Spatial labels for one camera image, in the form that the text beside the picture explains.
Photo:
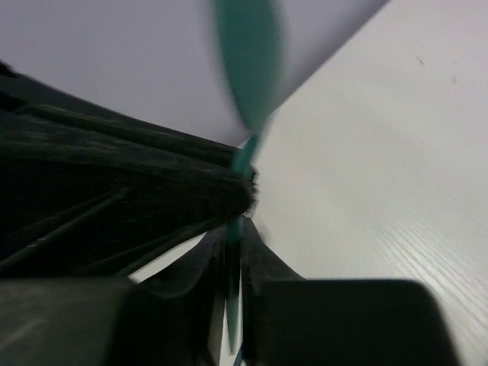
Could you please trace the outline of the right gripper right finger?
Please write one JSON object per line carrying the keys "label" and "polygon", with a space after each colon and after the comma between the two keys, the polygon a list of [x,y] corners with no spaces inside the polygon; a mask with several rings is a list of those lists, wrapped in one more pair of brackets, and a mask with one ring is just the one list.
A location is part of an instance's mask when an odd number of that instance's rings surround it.
{"label": "right gripper right finger", "polygon": [[247,365],[283,365],[294,337],[291,291],[304,278],[264,242],[255,224],[244,220],[240,245],[242,358]]}

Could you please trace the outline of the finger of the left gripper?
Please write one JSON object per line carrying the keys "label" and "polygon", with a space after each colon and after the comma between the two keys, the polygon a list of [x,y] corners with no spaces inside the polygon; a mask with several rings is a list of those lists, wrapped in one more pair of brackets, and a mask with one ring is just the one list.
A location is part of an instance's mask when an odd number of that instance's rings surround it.
{"label": "finger of the left gripper", "polygon": [[1,66],[1,275],[128,275],[244,214],[233,147],[99,107]]}

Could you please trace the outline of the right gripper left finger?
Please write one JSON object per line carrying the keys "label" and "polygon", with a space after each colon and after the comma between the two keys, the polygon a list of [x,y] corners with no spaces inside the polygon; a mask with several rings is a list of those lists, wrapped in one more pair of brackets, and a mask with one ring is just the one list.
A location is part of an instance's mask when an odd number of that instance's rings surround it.
{"label": "right gripper left finger", "polygon": [[130,298],[131,365],[217,365],[223,334],[222,227]]}

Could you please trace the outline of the teal plastic spoon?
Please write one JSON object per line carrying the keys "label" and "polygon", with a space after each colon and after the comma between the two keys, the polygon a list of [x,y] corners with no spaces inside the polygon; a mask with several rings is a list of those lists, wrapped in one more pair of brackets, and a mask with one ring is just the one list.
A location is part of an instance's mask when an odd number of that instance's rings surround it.
{"label": "teal plastic spoon", "polygon": [[278,102],[284,64],[281,16],[274,1],[214,1],[212,9],[226,82],[250,132],[230,168],[249,179],[252,159]]}

